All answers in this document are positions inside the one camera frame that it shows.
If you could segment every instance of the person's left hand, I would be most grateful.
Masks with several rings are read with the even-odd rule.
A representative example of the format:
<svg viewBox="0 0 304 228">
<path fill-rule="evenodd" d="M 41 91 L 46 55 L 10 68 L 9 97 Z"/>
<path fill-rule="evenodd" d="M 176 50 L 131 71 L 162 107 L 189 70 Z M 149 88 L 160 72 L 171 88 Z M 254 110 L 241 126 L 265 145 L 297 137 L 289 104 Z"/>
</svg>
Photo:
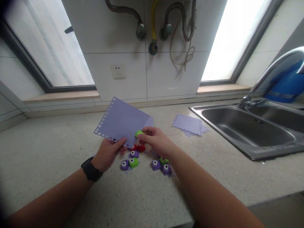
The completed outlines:
<svg viewBox="0 0 304 228">
<path fill-rule="evenodd" d="M 116 155 L 120 152 L 124 155 L 127 148 L 124 146 L 127 138 L 122 138 L 118 142 L 113 142 L 109 139 L 104 139 L 99 147 L 99 150 L 95 157 L 92 159 L 92 165 L 103 173 L 114 162 Z"/>
</svg>

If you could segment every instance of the blue container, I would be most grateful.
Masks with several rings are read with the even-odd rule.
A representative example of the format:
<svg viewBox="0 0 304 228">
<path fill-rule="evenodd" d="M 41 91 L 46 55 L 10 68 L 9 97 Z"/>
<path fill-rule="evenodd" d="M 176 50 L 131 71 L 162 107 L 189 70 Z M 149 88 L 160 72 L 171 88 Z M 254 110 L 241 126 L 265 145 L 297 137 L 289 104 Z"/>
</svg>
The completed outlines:
<svg viewBox="0 0 304 228">
<path fill-rule="evenodd" d="M 292 103 L 304 91 L 304 74 L 297 74 L 303 60 L 292 65 L 287 71 L 276 76 L 272 88 L 265 98 L 283 103 Z"/>
</svg>

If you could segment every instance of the chrome faucet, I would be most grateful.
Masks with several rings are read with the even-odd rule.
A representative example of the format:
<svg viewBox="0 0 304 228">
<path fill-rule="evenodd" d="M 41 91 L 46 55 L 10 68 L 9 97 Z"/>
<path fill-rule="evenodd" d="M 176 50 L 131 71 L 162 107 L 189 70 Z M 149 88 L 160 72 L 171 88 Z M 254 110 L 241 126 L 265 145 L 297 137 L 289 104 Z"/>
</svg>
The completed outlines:
<svg viewBox="0 0 304 228">
<path fill-rule="evenodd" d="M 272 70 L 279 65 L 284 59 L 286 59 L 287 57 L 291 56 L 294 53 L 297 52 L 302 52 L 304 54 L 304 47 L 298 47 L 295 48 L 287 53 L 285 53 L 284 55 L 282 55 L 280 58 L 278 58 L 276 61 L 274 61 L 268 68 L 267 70 L 264 72 L 264 74 L 260 77 L 260 79 L 256 82 L 256 84 L 253 86 L 253 88 L 249 91 L 249 93 L 243 97 L 240 101 L 240 103 L 237 105 L 238 108 L 240 109 L 245 109 L 245 107 L 255 107 L 258 104 L 261 104 L 263 102 L 265 102 L 267 99 L 264 99 L 262 101 L 260 101 L 259 103 L 250 101 L 251 97 L 253 95 L 253 93 L 260 87 L 260 85 L 265 81 L 265 79 L 268 77 L 268 75 L 272 72 Z M 304 74 L 304 61 L 301 65 L 301 67 L 299 68 L 299 70 L 297 71 L 298 74 Z"/>
</svg>

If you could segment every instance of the metal braided hose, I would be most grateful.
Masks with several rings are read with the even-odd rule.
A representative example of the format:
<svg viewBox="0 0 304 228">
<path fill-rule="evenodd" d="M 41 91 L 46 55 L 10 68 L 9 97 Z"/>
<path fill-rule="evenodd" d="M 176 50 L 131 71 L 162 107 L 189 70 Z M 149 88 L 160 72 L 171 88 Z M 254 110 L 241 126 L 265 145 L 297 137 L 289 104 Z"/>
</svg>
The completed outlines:
<svg viewBox="0 0 304 228">
<path fill-rule="evenodd" d="M 165 23 L 164 23 L 164 28 L 166 27 L 166 25 L 169 23 L 168 22 L 168 17 L 169 14 L 172 10 L 174 9 L 179 9 L 181 11 L 181 16 L 182 16 L 182 20 L 183 20 L 183 35 L 184 35 L 184 39 L 185 41 L 190 41 L 193 37 L 193 33 L 194 33 L 194 25 L 195 25 L 195 6 L 196 6 L 196 0 L 192 1 L 192 10 L 191 10 L 191 32 L 190 32 L 190 36 L 187 35 L 187 31 L 186 31 L 186 13 L 185 13 L 185 8 L 183 6 L 182 3 L 180 2 L 176 2 L 173 3 L 171 6 L 169 6 L 169 8 L 166 11 L 165 14 Z"/>
<path fill-rule="evenodd" d="M 136 12 L 135 9 L 132 9 L 130 7 L 126 7 L 126 6 L 115 6 L 112 5 L 110 3 L 110 0 L 105 0 L 105 3 L 107 5 L 107 7 L 109 8 L 109 10 L 111 10 L 112 12 L 115 13 L 128 13 L 128 14 L 132 14 L 136 17 L 136 19 L 138 20 L 139 24 L 142 24 L 142 19 L 140 18 L 140 15 L 138 14 L 138 12 Z"/>
</svg>

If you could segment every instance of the window sill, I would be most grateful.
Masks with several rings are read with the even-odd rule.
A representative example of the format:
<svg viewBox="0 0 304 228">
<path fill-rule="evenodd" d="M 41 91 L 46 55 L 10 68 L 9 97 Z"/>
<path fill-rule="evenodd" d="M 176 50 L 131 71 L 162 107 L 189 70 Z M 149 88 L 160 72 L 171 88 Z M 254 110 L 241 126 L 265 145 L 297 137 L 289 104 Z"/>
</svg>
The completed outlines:
<svg viewBox="0 0 304 228">
<path fill-rule="evenodd" d="M 196 94 L 210 94 L 215 92 L 235 92 L 235 91 L 249 91 L 251 87 L 238 84 L 225 85 L 208 85 L 200 86 Z"/>
<path fill-rule="evenodd" d="M 29 104 L 29 103 L 38 103 L 38 102 L 66 101 L 66 100 L 89 99 L 89 98 L 99 98 L 98 91 L 90 90 L 90 91 L 77 91 L 77 92 L 46 93 L 40 96 L 36 96 L 24 100 L 23 102 L 25 104 Z"/>
<path fill-rule="evenodd" d="M 226 84 L 226 85 L 209 85 L 200 86 L 197 90 L 197 94 L 211 94 L 217 92 L 235 92 L 235 91 L 249 91 L 251 87 L 238 85 L 238 84 Z M 46 93 L 40 96 L 36 96 L 23 102 L 25 104 L 50 102 L 50 101 L 66 101 L 76 99 L 89 99 L 99 98 L 97 90 L 91 91 L 77 91 L 77 92 L 61 92 L 61 93 Z"/>
</svg>

